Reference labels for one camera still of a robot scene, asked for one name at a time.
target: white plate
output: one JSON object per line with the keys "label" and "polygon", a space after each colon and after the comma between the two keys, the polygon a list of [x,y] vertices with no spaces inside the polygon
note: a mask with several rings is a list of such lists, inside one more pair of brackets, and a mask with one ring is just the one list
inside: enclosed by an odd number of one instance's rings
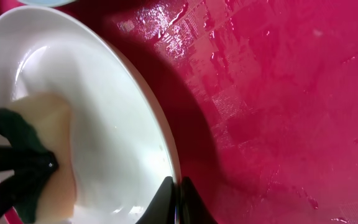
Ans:
{"label": "white plate", "polygon": [[180,178],[167,120],[133,65],[74,18],[18,7],[0,17],[0,106],[39,91],[73,107],[75,223],[135,223],[162,180]]}

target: red table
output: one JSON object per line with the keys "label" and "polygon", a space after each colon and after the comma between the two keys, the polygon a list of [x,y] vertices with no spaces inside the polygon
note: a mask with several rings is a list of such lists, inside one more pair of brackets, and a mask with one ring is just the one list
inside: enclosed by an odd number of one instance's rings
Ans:
{"label": "red table", "polygon": [[[0,0],[0,13],[18,6]],[[358,1],[78,0],[219,223],[358,223]]]}

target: light blue bowl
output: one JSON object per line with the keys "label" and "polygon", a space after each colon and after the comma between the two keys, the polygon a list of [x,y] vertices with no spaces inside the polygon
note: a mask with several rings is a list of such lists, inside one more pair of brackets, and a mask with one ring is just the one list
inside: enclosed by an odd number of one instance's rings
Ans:
{"label": "light blue bowl", "polygon": [[45,6],[45,7],[58,7],[66,5],[75,0],[18,0],[23,4],[28,4],[32,6]]}

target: red tablecloth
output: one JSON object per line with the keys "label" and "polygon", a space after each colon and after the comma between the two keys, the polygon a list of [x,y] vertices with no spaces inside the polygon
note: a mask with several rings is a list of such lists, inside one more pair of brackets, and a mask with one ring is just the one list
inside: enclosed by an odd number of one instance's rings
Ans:
{"label": "red tablecloth", "polygon": [[[19,4],[0,0],[0,13]],[[78,0],[219,223],[358,223],[358,1]]]}

